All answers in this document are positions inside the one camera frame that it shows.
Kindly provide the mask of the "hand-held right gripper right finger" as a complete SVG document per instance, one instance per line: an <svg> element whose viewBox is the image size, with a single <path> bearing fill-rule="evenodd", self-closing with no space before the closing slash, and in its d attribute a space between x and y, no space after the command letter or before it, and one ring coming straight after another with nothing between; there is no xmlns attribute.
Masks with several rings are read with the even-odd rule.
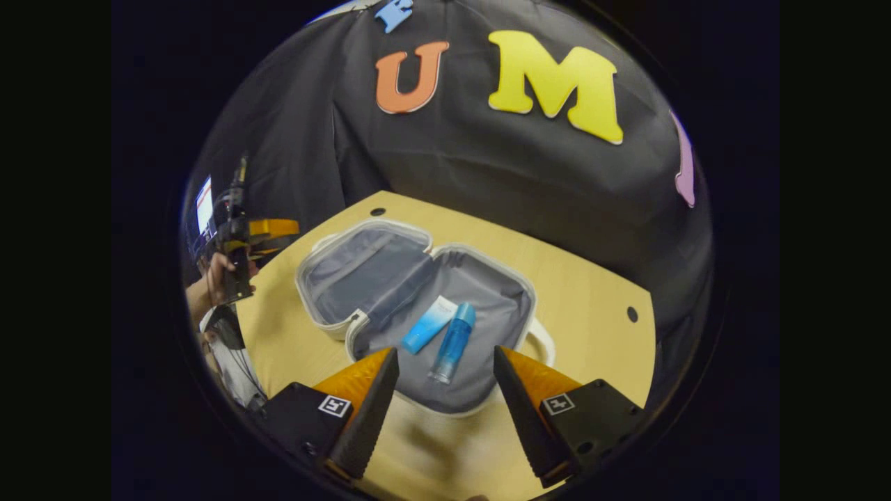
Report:
<svg viewBox="0 0 891 501"><path fill-rule="evenodd" d="M494 377L544 488L601 469L644 422L643 408L604 379L579 383L504 346L494 347Z"/></svg>

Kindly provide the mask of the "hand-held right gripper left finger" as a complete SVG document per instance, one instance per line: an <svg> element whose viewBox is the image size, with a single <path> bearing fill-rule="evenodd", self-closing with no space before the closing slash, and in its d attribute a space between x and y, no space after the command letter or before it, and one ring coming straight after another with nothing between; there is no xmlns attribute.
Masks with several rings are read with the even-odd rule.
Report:
<svg viewBox="0 0 891 501"><path fill-rule="evenodd" d="M261 407L261 430L296 462L338 482L365 476L399 378L388 347L313 387L292 383Z"/></svg>

